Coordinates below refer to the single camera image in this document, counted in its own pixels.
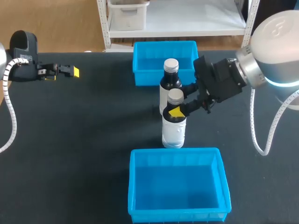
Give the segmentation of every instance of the white bottle label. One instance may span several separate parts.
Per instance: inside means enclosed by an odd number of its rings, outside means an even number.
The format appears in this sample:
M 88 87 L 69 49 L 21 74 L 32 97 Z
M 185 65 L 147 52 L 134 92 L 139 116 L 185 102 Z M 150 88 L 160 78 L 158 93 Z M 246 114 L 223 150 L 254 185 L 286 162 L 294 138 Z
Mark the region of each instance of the white bottle label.
M 166 148 L 181 148 L 185 141 L 186 120 L 171 123 L 164 117 L 162 126 L 162 143 Z
M 160 114 L 163 114 L 163 110 L 167 106 L 167 96 L 168 96 L 169 90 L 164 89 L 160 85 Z

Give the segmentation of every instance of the white storage box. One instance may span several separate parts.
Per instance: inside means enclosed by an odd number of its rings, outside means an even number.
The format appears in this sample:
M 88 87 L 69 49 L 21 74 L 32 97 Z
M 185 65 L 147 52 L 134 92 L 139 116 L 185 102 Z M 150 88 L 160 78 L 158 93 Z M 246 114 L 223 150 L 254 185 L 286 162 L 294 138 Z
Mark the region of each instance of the white storage box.
M 145 29 L 146 7 L 144 0 L 108 0 L 112 23 L 117 30 Z

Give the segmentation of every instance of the shelf post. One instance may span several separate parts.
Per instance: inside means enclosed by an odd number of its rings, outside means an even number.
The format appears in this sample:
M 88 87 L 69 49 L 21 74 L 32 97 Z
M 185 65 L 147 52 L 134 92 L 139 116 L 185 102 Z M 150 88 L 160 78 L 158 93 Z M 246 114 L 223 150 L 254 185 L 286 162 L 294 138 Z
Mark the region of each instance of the shelf post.
M 109 49 L 111 48 L 111 41 L 110 41 L 109 27 L 107 22 L 107 15 L 106 15 L 106 0 L 97 0 L 97 4 L 98 4 L 100 22 L 102 26 L 105 49 Z

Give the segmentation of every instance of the black table surface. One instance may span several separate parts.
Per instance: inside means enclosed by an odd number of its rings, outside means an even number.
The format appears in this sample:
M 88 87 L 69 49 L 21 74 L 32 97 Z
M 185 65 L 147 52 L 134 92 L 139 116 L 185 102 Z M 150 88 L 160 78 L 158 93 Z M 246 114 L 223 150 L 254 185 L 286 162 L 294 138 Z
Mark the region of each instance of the black table surface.
M 213 62 L 233 51 L 200 52 Z M 131 150 L 160 148 L 157 87 L 135 87 L 130 53 L 42 54 L 74 64 L 80 78 L 13 83 L 18 132 L 0 154 L 1 224 L 129 224 Z M 299 222 L 299 115 L 283 115 L 270 154 L 253 147 L 250 88 L 187 119 L 184 147 L 217 147 L 232 211 L 226 223 Z M 268 87 L 256 91 L 256 132 L 264 147 L 279 108 Z M 0 145 L 11 133 L 0 106 Z

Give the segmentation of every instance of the dark glass bottle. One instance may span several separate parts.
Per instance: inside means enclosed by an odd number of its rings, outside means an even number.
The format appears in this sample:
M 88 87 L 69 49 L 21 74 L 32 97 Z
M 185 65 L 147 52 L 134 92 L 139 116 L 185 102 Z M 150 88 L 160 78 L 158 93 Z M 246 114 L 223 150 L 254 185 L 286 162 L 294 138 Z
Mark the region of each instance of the dark glass bottle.
M 181 88 L 182 83 L 178 77 L 178 61 L 169 58 L 164 62 L 164 76 L 160 82 L 160 114 L 163 113 L 167 106 L 168 92 L 174 88 Z

